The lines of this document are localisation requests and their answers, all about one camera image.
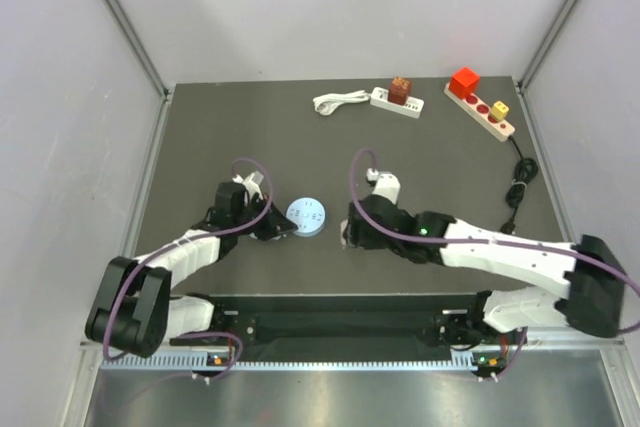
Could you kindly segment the round light blue socket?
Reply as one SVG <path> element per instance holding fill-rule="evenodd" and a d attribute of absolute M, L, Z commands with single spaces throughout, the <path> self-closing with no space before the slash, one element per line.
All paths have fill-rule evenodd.
<path fill-rule="evenodd" d="M 295 225 L 294 235 L 303 238 L 313 237 L 324 229 L 326 210 L 319 200 L 302 197 L 289 205 L 285 217 Z"/>

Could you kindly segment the brown cube plug adapter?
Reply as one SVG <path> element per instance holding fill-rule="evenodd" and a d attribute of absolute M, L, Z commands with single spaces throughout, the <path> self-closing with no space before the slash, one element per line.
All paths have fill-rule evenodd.
<path fill-rule="evenodd" d="M 397 105 L 405 105 L 411 95 L 411 88 L 412 82 L 409 79 L 394 77 L 388 89 L 388 101 Z"/>

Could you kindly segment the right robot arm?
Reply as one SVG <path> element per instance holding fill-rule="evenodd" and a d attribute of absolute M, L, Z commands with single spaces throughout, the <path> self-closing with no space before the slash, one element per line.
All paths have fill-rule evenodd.
<path fill-rule="evenodd" d="M 373 190 L 350 203 L 340 225 L 350 248 L 388 250 L 415 264 L 467 268 L 524 283 L 483 291 L 465 318 L 469 335 L 487 343 L 500 333 L 568 326 L 598 338 L 620 332 L 625 272 L 607 244 L 584 235 L 577 243 L 541 242 L 493 232 L 447 214 L 412 215 L 398 206 L 400 182 L 370 169 Z"/>

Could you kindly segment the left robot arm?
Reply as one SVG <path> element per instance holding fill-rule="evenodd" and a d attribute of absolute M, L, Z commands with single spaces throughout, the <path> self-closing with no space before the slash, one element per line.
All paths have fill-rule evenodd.
<path fill-rule="evenodd" d="M 221 183 L 204 218 L 181 237 L 135 258 L 118 256 L 106 266 L 85 323 L 85 336 L 122 355 L 147 358 L 173 338 L 194 332 L 205 343 L 226 334 L 225 317 L 196 294 L 172 297 L 172 289 L 231 252 L 241 236 L 260 241 L 297 230 L 263 194 L 257 181 Z"/>

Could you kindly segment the pink cube plug adapter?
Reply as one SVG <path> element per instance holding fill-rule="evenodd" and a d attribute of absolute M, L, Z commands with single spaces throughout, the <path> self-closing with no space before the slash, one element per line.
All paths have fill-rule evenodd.
<path fill-rule="evenodd" d="M 348 230 L 349 230 L 349 221 L 348 220 L 342 221 L 340 223 L 340 242 L 344 248 L 350 247 Z"/>

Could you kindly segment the white power strip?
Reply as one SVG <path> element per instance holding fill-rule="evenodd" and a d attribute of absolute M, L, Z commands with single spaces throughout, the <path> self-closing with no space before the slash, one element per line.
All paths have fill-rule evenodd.
<path fill-rule="evenodd" d="M 404 104 L 389 100 L 389 91 L 382 87 L 375 87 L 370 94 L 370 104 L 383 110 L 397 113 L 413 119 L 418 119 L 424 108 L 424 101 L 409 96 Z"/>

